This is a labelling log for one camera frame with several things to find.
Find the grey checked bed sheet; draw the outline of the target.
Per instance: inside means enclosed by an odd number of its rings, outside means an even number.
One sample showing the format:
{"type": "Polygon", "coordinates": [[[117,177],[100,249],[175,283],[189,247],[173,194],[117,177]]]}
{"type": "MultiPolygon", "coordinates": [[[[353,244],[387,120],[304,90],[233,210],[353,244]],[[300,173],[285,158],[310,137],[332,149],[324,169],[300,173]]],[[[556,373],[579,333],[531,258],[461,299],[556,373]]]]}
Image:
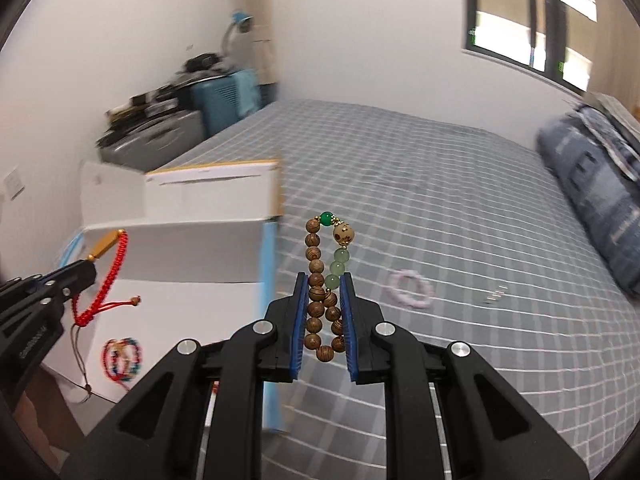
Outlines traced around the grey checked bed sheet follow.
{"type": "Polygon", "coordinates": [[[306,266],[306,221],[356,232],[356,292],[420,340],[468,342],[600,474],[639,420],[639,305],[613,280],[534,151],[380,108],[271,104],[178,158],[278,158],[277,292],[306,266]],[[508,293],[493,304],[499,285],[508,293]]]}

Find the blue desk lamp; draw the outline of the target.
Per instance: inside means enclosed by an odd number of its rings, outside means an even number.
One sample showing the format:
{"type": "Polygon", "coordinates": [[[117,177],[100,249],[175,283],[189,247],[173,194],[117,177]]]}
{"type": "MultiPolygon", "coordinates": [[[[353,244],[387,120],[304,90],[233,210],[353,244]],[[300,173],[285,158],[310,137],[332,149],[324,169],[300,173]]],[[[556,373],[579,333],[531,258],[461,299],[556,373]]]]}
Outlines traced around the blue desk lamp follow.
{"type": "Polygon", "coordinates": [[[253,28],[253,17],[243,10],[235,10],[231,15],[231,22],[224,32],[221,41],[221,54],[223,56],[230,55],[231,36],[238,32],[239,34],[247,34],[253,28]]]}

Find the teal suitcase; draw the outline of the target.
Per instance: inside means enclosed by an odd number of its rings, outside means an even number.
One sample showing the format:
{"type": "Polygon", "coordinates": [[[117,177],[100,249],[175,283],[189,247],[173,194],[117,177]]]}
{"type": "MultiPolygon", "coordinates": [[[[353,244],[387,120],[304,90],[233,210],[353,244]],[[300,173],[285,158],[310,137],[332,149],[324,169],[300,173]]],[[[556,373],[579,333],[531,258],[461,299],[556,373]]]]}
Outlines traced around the teal suitcase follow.
{"type": "Polygon", "coordinates": [[[201,80],[191,88],[195,108],[201,113],[208,138],[236,124],[262,107],[254,70],[201,80]]]}

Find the dark clothes pile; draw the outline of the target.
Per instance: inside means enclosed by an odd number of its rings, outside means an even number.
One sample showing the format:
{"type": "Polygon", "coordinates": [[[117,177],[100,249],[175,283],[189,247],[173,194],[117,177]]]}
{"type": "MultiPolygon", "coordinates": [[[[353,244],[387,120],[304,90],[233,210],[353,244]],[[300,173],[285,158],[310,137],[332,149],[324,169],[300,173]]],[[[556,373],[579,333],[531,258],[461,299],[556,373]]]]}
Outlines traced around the dark clothes pile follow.
{"type": "Polygon", "coordinates": [[[228,58],[215,52],[202,53],[184,62],[182,69],[176,73],[175,81],[186,84],[190,81],[228,76],[234,71],[235,66],[228,58]]]}

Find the folded blue grey quilt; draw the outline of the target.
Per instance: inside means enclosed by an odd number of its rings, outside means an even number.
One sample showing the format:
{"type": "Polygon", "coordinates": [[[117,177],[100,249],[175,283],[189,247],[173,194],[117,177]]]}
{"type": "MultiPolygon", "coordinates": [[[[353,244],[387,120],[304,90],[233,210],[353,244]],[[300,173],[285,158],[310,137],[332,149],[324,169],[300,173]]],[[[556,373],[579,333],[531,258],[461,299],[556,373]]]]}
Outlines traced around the folded blue grey quilt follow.
{"type": "Polygon", "coordinates": [[[536,150],[620,288],[639,295],[639,152],[589,105],[548,122],[536,150]]]}

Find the patterned blue pillow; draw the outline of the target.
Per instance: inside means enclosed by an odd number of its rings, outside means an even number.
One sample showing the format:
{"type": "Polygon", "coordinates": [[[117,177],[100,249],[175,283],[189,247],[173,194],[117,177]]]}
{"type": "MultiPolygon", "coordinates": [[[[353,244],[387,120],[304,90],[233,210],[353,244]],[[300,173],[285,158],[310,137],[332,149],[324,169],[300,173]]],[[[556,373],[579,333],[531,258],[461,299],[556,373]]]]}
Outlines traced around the patterned blue pillow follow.
{"type": "Polygon", "coordinates": [[[639,184],[639,121],[614,96],[590,94],[575,108],[577,116],[629,181],[639,184]]]}

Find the white cardboard box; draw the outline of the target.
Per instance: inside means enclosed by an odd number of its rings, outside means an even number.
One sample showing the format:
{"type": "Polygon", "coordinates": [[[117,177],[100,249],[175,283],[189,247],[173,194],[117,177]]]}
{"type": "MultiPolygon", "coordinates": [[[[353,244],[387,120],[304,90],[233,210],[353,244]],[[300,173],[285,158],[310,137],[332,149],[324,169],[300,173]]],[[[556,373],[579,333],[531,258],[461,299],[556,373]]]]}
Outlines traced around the white cardboard box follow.
{"type": "Polygon", "coordinates": [[[106,234],[129,244],[108,300],[117,308],[64,335],[44,360],[70,402],[88,382],[118,402],[124,388],[108,379],[107,341],[132,338],[148,372],[180,340],[212,344],[262,318],[276,296],[277,218],[282,212],[277,159],[216,162],[142,174],[86,162],[80,172],[82,226],[62,261],[88,255],[106,234]]]}

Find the beige curtain left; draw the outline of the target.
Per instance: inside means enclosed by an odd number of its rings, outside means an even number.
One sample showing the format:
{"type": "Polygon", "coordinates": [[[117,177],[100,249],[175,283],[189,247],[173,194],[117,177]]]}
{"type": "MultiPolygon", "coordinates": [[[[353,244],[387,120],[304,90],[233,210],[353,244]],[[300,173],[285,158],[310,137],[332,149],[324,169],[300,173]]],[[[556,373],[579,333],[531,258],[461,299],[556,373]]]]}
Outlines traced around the beige curtain left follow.
{"type": "Polygon", "coordinates": [[[278,81],[277,60],[273,47],[272,0],[246,0],[246,10],[253,17],[253,63],[260,84],[278,81]]]}

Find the dark framed window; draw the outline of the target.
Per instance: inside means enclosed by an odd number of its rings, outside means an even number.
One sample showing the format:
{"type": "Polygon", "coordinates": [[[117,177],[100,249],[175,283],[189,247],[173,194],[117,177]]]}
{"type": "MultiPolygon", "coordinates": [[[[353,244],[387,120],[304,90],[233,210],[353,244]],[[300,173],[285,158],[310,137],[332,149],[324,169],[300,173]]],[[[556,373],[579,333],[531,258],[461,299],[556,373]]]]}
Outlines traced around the dark framed window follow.
{"type": "Polygon", "coordinates": [[[596,0],[466,0],[465,47],[582,94],[597,22],[596,0]]]}

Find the white wall socket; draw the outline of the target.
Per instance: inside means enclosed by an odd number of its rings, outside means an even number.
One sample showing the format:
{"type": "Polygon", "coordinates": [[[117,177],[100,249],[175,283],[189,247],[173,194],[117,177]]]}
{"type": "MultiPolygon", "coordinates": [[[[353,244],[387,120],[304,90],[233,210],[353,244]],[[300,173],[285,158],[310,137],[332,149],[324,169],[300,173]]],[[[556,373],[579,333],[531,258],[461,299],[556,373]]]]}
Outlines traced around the white wall socket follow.
{"type": "Polygon", "coordinates": [[[9,200],[15,200],[17,196],[24,192],[25,185],[20,175],[18,167],[12,168],[3,178],[3,185],[6,188],[6,196],[9,200]]]}

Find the grey suitcase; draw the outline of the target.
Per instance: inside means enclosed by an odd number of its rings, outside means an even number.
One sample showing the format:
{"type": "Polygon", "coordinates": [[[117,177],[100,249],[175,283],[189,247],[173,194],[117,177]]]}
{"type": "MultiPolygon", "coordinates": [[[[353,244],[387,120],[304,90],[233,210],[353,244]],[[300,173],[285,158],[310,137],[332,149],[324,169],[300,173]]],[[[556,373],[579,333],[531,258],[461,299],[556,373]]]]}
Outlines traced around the grey suitcase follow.
{"type": "Polygon", "coordinates": [[[180,110],[127,133],[112,131],[98,141],[102,162],[147,172],[168,164],[205,140],[200,112],[180,110]]]}

